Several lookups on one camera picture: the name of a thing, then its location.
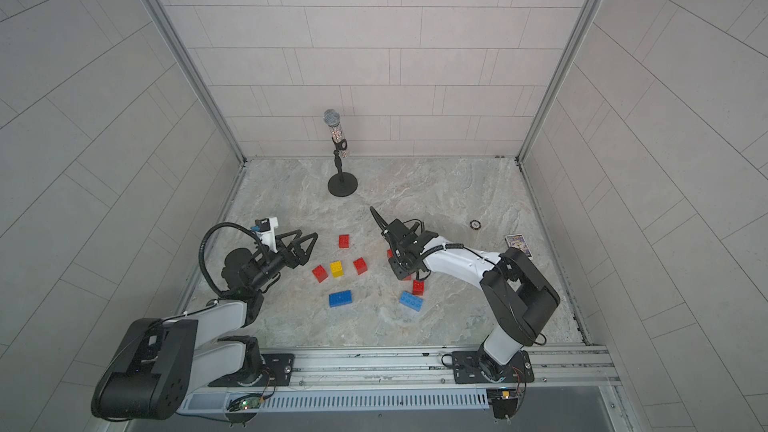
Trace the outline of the light blue lego brick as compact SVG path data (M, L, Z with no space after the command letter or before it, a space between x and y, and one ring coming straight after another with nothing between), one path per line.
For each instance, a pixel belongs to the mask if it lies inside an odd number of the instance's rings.
M399 303L413 311L420 312L423 307L423 299L408 291L403 291L399 298Z

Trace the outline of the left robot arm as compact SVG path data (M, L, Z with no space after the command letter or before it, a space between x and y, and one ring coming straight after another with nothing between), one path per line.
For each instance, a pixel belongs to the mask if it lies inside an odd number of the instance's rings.
M228 253L219 288L206 267L206 241L222 229L236 230L255 245ZM309 261L318 236L300 230L278 234L263 219L252 228L232 222L212 226L198 249L200 272L215 296L205 307L166 318L137 319L128 327L98 381L90 410L108 422L165 420L200 388L243 388L224 416L254 415L278 388L289 384L294 355L263 354L241 329L258 317L266 292L285 268Z

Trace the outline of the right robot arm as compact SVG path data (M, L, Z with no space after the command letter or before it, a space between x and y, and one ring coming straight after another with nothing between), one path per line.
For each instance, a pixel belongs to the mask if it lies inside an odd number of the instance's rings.
M375 222L391 250L388 262L397 278L422 280L442 273L483 292L496 325L478 350L478 366L494 382L514 371L513 357L537 343L561 302L528 256L514 247L502 253L477 251L426 230L419 220L407 226L376 216Z

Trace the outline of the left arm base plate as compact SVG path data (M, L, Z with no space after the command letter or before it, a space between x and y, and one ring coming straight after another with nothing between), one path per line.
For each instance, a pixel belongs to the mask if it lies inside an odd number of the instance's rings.
M235 373L222 376L209 387L285 387L290 384L295 355L290 353L263 354L260 369L255 371L246 363Z

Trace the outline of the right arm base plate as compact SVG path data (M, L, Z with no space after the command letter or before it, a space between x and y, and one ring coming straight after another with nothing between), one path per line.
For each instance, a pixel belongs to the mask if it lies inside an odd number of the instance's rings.
M518 351L506 365L499 366L485 353L453 351L447 354L456 384L528 384L535 381L529 355Z

